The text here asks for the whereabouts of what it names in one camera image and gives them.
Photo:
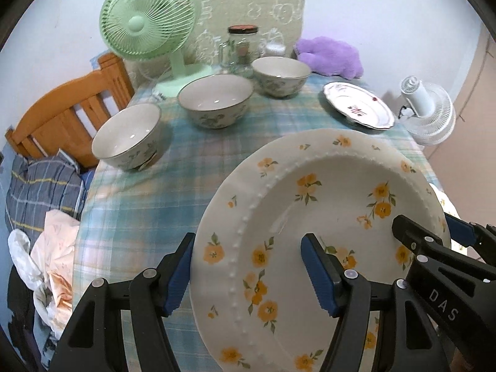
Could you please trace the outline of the yellow floral plate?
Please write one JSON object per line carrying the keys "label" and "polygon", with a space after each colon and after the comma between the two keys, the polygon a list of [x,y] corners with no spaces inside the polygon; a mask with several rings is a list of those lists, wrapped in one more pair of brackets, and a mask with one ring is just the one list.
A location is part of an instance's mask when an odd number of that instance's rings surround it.
{"label": "yellow floral plate", "polygon": [[407,276],[399,215],[450,245],[419,167],[363,133],[287,135],[240,163],[205,210],[191,260],[195,322],[221,370],[317,371],[350,279]]}

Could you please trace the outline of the floral bowl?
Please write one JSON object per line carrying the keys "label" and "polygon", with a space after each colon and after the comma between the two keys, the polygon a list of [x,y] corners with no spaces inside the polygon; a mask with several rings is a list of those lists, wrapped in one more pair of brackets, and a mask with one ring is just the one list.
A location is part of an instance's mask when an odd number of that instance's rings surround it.
{"label": "floral bowl", "polygon": [[177,101],[197,126],[223,129],[245,115],[253,91],[251,81],[244,77],[218,74],[188,83]]}
{"label": "floral bowl", "polygon": [[254,60],[251,66],[261,90],[276,98],[299,93],[311,74],[305,63],[282,56],[261,57]]}
{"label": "floral bowl", "polygon": [[162,111],[155,103],[127,107],[107,120],[92,140],[92,154],[122,171],[141,167],[158,151]]}

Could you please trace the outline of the pink white crumpled cloth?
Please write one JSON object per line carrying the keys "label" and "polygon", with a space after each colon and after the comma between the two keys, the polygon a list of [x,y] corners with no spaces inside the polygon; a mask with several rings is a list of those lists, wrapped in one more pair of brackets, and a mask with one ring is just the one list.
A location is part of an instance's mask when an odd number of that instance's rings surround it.
{"label": "pink white crumpled cloth", "polygon": [[60,339],[72,316],[73,262],[80,222],[65,212],[50,210],[34,244],[27,234],[13,230],[7,245],[21,281],[32,291],[34,309]]}

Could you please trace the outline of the white standing fan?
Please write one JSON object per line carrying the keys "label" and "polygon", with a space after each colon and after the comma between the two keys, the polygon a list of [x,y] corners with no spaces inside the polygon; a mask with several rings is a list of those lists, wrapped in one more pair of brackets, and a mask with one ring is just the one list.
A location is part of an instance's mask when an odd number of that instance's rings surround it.
{"label": "white standing fan", "polygon": [[409,76],[401,81],[400,91],[406,105],[400,109],[398,119],[417,144],[438,145],[451,136],[457,114],[442,86]]}

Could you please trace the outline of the plaid tablecloth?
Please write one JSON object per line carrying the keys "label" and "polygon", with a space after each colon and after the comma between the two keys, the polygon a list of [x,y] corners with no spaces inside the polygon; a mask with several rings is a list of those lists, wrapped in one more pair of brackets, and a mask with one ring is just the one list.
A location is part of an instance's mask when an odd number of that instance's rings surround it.
{"label": "plaid tablecloth", "polygon": [[100,164],[82,214],[73,290],[125,281],[197,235],[190,291],[165,320],[184,371],[312,371],[336,321],[321,309],[300,257],[313,233],[347,269],[404,277],[412,254],[391,233],[399,214],[443,240],[436,176],[400,125],[359,132],[312,76],[295,97],[259,93],[226,129],[195,126],[161,103],[165,153],[125,172]]}

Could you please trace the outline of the grey plaid pillow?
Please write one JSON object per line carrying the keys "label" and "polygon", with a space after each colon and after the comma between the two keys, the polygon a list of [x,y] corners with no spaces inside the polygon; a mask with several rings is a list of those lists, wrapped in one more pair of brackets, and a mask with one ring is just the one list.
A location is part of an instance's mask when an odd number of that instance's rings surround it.
{"label": "grey plaid pillow", "polygon": [[44,231],[47,212],[59,210],[78,220],[85,198],[80,166],[64,150],[38,160],[16,155],[6,197],[7,226],[26,233],[34,244]]}

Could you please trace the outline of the red floral plate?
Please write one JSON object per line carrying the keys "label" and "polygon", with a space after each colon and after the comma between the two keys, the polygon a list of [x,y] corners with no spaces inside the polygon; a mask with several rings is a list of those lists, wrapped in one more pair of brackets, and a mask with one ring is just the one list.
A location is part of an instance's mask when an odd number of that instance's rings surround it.
{"label": "red floral plate", "polygon": [[352,123],[376,130],[392,129],[395,124],[386,103],[360,86],[330,82],[324,86],[323,94],[331,107]]}

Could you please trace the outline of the wooden bed headboard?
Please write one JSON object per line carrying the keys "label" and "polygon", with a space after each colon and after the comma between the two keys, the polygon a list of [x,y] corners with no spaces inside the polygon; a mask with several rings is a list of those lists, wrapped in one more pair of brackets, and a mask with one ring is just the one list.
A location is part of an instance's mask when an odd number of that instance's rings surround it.
{"label": "wooden bed headboard", "polygon": [[47,92],[15,128],[6,131],[7,143],[16,153],[38,160],[61,149],[85,168],[98,165],[92,153],[92,137],[77,116],[76,106],[82,108],[95,129],[100,129],[110,119],[102,94],[109,93],[118,110],[125,109],[135,94],[120,57],[101,55],[98,65],[86,76]]}

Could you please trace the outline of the purple plush toy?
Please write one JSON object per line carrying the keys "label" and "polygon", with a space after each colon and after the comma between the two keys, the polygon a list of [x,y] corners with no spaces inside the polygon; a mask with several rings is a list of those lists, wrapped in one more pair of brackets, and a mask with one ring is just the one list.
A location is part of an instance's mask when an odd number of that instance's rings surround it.
{"label": "purple plush toy", "polygon": [[299,39],[294,51],[299,61],[322,76],[339,76],[347,80],[363,76],[358,49],[344,41],[325,36]]}

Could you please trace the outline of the cotton swab container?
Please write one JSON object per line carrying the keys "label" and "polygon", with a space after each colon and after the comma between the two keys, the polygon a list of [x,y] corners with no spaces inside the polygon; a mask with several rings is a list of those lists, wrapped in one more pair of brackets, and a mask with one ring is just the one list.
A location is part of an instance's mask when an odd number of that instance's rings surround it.
{"label": "cotton swab container", "polygon": [[261,35],[260,56],[285,56],[286,50],[283,35],[278,29],[270,29]]}

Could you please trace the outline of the glass jar dark lid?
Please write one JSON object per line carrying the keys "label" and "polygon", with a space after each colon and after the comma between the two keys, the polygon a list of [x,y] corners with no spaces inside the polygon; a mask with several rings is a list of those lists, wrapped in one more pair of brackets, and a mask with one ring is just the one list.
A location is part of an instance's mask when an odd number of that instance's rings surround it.
{"label": "glass jar dark lid", "polygon": [[253,24],[236,24],[228,28],[228,39],[219,45],[219,65],[222,71],[253,77],[251,63],[258,57],[258,27]]}

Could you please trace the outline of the patterned cardboard sheet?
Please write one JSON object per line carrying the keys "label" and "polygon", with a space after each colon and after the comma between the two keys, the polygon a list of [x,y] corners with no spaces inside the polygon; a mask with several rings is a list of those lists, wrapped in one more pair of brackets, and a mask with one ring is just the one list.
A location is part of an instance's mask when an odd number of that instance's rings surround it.
{"label": "patterned cardboard sheet", "polygon": [[[301,34],[304,1],[197,0],[200,13],[196,26],[183,46],[185,63],[210,65],[215,73],[220,66],[219,45],[228,39],[229,26],[236,24],[256,25],[259,44],[261,35],[270,29],[278,29],[282,33],[285,45],[292,44]],[[165,56],[144,62],[123,60],[135,65],[151,65],[158,71],[153,78],[155,82],[164,71],[170,69]]]}

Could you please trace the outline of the green desk fan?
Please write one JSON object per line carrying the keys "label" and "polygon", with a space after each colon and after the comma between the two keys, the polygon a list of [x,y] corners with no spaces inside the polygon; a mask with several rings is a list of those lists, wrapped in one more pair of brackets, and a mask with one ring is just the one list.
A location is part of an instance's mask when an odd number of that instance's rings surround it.
{"label": "green desk fan", "polygon": [[105,0],[99,14],[100,34],[119,57],[144,62],[165,56],[170,65],[156,80],[154,95],[177,97],[190,82],[213,74],[210,65],[184,61],[200,13],[197,0]]}

